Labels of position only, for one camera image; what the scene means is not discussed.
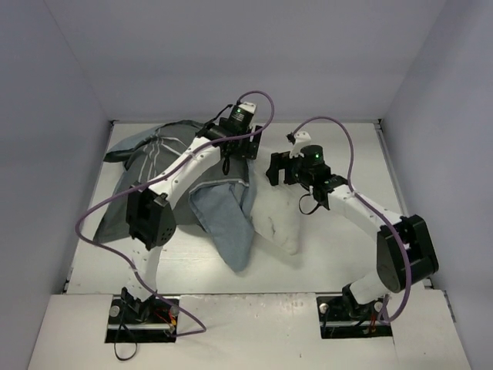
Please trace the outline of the blue-grey pillowcase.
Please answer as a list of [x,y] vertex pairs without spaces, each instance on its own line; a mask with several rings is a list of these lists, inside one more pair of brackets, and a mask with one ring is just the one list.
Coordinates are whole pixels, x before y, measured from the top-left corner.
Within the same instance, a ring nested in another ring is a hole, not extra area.
[[[202,126],[193,120],[166,123],[111,147],[104,157],[105,162],[123,166],[115,193],[160,175],[186,150]],[[244,159],[232,159],[229,173],[223,172],[221,163],[210,167],[181,196],[173,211],[178,225],[202,227],[221,258],[236,273],[247,267],[253,244],[250,213],[256,187],[250,168],[250,163]]]

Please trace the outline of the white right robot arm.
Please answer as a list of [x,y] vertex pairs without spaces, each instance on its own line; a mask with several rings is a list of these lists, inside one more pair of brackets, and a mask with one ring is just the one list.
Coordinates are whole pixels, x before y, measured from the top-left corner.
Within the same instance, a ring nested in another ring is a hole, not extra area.
[[298,184],[308,191],[317,207],[332,210],[360,228],[376,242],[376,268],[345,286],[340,306],[351,318],[362,315],[371,302],[389,293],[406,289],[439,269],[431,235],[424,219],[406,217],[373,203],[350,190],[349,181],[331,171],[324,162],[323,149],[308,145],[298,156],[273,153],[266,171],[270,184]]

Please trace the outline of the white pillow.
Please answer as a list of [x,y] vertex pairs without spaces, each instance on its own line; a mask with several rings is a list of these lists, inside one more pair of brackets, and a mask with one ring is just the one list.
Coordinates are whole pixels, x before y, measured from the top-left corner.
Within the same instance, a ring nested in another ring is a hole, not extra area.
[[271,186],[264,172],[253,169],[256,195],[250,216],[254,230],[288,255],[300,249],[300,218],[296,193],[290,186]]

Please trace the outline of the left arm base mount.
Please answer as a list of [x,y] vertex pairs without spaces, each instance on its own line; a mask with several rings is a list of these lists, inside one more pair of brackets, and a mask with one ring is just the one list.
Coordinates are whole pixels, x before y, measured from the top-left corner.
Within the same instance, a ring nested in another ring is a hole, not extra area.
[[179,319],[179,301],[167,304],[154,298],[142,314],[114,296],[109,309],[105,343],[175,343]]

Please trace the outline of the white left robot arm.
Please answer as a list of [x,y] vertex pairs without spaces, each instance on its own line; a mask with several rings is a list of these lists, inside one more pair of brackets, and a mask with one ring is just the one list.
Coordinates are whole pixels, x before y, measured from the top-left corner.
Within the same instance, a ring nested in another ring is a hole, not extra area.
[[144,244],[133,253],[133,277],[126,284],[132,299],[126,314],[142,324],[151,319],[154,304],[149,299],[156,292],[156,275],[162,246],[176,231],[174,209],[179,199],[210,168],[220,164],[220,176],[230,172],[235,160],[254,160],[262,130],[251,123],[257,105],[238,100],[228,117],[214,118],[205,123],[193,141],[177,160],[148,185],[135,185],[128,195],[126,223],[129,236]]

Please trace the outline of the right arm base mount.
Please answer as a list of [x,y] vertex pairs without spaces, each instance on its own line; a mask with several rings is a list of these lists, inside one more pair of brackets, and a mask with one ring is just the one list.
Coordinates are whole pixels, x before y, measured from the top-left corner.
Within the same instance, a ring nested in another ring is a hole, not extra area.
[[324,340],[392,337],[390,325],[378,321],[382,299],[364,305],[351,314],[342,295],[316,296],[320,337]]

